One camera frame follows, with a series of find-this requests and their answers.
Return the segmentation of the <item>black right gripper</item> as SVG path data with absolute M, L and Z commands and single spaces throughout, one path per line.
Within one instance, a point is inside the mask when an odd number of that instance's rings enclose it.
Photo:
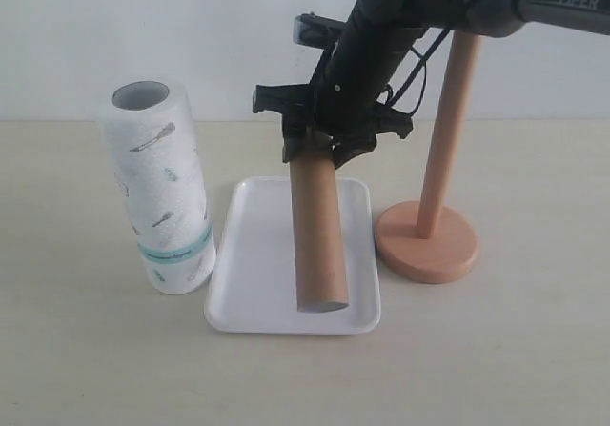
M 359 114 L 341 113 L 319 100 L 309 84 L 258 85 L 252 96 L 254 113 L 276 112 L 282 116 L 282 161 L 297 159 L 318 131 L 330 136 L 333 162 L 340 169 L 351 160 L 372 152 L 380 134 L 406 138 L 413 130 L 412 117 L 375 102 Z

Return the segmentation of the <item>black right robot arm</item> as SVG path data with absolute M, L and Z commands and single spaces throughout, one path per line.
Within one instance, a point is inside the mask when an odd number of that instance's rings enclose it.
M 396 108 L 403 89 L 390 81 L 427 30 L 504 38 L 528 23 L 605 35 L 609 0 L 356 0 L 345 21 L 303 13 L 293 39 L 321 50 L 311 79 L 257 86 L 253 109 L 280 115 L 284 162 L 319 135 L 342 166 L 372 152 L 382 134 L 411 133 L 411 115 Z

